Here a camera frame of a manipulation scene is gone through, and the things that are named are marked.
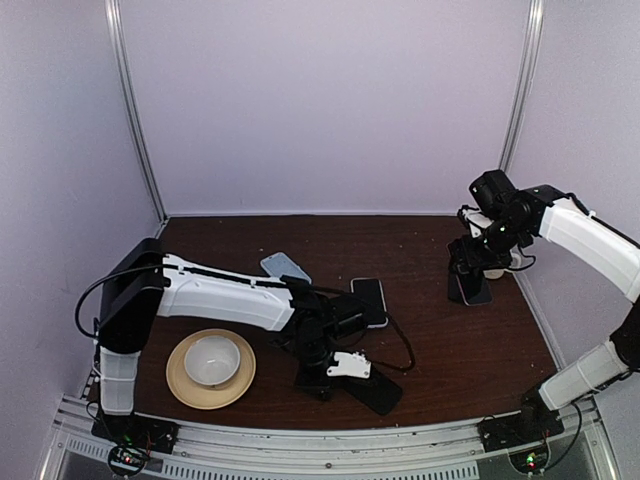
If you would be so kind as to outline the black smartphone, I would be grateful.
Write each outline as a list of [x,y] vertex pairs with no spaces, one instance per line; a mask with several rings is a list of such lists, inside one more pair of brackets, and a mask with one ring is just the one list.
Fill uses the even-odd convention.
[[382,282],[376,278],[354,278],[352,293],[364,301],[364,319],[368,329],[381,329],[388,325]]

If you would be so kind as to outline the dark purple smartphone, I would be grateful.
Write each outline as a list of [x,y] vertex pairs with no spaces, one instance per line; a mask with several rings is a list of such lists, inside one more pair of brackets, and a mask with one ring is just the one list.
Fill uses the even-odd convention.
[[493,299],[488,280],[483,274],[477,276],[449,273],[447,297],[452,302],[466,306],[486,305]]

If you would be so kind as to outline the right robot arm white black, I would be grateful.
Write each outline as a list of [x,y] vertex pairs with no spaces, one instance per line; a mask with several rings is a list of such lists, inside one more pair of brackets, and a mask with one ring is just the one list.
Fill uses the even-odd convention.
[[457,216],[465,233],[448,246],[448,297],[467,306],[491,300],[487,274],[517,271],[515,254],[542,240],[607,282],[626,302],[620,325],[590,351],[527,392],[512,430],[535,440],[557,412],[639,370],[639,244],[601,220],[572,193],[542,184],[519,189],[502,170],[475,179],[473,205]]

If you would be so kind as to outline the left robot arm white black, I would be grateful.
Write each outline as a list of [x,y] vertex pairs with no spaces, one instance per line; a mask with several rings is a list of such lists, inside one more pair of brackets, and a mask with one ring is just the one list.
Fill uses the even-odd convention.
[[159,240],[140,241],[76,305],[101,292],[92,330],[98,356],[99,410],[106,429],[123,444],[137,442],[144,424],[134,415],[138,361],[157,317],[196,317],[257,327],[280,336],[299,363],[297,385],[325,395],[335,379],[368,380],[372,365],[336,340],[363,329],[363,309],[345,293],[332,293],[290,276],[256,277],[189,262],[163,251]]

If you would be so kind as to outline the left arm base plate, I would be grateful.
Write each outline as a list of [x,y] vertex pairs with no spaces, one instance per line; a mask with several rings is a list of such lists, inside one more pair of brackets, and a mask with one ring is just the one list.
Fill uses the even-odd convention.
[[164,454],[173,452],[178,432],[179,425],[173,421],[137,414],[108,415],[101,408],[98,409],[91,429],[95,437]]

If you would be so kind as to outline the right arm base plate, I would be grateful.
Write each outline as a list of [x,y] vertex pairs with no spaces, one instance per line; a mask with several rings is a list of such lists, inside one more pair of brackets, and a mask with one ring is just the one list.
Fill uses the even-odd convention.
[[483,419],[477,424],[485,452],[511,449],[541,442],[564,432],[563,422],[555,415],[534,418],[523,412]]

